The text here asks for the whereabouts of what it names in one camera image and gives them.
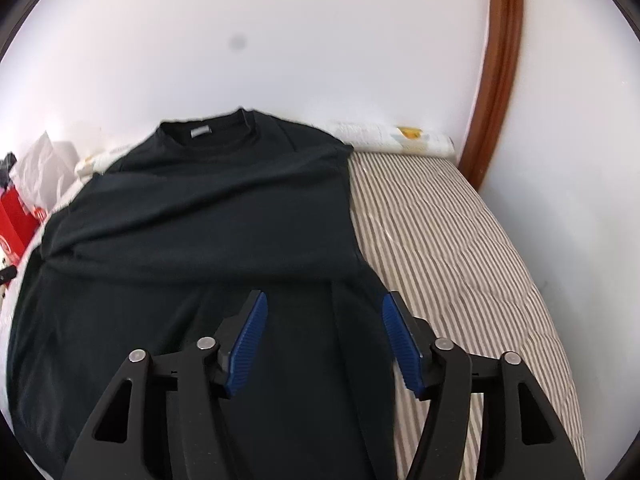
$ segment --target striped bed sheet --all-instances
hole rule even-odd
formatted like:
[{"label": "striped bed sheet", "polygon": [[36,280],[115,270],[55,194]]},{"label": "striped bed sheet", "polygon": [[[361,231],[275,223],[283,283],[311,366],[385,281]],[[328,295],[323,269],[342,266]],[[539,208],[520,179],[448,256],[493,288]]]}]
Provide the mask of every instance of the striped bed sheet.
[{"label": "striped bed sheet", "polygon": [[[523,356],[558,413],[582,465],[582,419],[553,322],[527,269],[482,199],[447,160],[354,153],[351,217],[360,249],[415,316],[466,351]],[[474,480],[482,397],[472,396],[460,478]],[[398,477],[411,465],[427,402],[405,389],[396,369]]]}]

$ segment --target crew neckline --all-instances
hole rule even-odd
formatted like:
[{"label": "crew neckline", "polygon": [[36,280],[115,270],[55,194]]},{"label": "crew neckline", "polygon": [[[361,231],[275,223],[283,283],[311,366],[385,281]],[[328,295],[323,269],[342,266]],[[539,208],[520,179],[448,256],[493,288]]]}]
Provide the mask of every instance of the crew neckline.
[{"label": "crew neckline", "polygon": [[[209,126],[210,132],[202,134],[201,139],[215,140],[216,131],[231,126],[243,126],[237,139],[212,145],[190,145],[191,130]],[[156,130],[156,136],[164,146],[180,156],[189,158],[218,158],[234,153],[244,146],[258,140],[254,112],[238,108],[227,115],[215,116],[194,121],[163,121]]]}]

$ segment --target black shirt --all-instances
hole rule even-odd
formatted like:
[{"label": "black shirt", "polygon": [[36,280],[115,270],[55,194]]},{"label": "black shirt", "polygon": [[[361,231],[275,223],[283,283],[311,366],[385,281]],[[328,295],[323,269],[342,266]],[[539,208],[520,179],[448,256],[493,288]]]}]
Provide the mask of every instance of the black shirt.
[{"label": "black shirt", "polygon": [[351,225],[350,153],[259,112],[162,123],[53,215],[7,369],[15,433],[38,464],[60,476],[129,351],[212,335],[260,288],[265,332],[222,407],[252,476],[394,478],[386,291]]}]

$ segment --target clothing label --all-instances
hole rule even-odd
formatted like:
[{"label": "clothing label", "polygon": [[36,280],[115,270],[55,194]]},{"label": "clothing label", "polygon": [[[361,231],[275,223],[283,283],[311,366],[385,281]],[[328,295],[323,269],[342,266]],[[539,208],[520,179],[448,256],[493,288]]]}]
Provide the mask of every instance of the clothing label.
[{"label": "clothing label", "polygon": [[191,130],[191,139],[193,139],[193,137],[197,137],[202,134],[210,134],[210,133],[211,133],[211,128],[209,127],[208,124],[205,124],[204,126],[200,126],[199,128],[194,128],[193,130]]}]

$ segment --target blue gripper pad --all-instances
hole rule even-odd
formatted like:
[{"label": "blue gripper pad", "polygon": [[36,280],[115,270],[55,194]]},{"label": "blue gripper pad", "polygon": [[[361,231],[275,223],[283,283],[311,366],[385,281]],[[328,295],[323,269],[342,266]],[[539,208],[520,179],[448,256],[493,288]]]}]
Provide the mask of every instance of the blue gripper pad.
[{"label": "blue gripper pad", "polygon": [[267,321],[267,312],[267,296],[261,292],[229,354],[229,373],[225,383],[229,397],[238,393],[246,383]]},{"label": "blue gripper pad", "polygon": [[404,385],[416,397],[425,390],[422,380],[422,354],[406,327],[398,306],[391,294],[387,294],[382,301],[382,321],[389,337],[391,348],[402,372]]}]

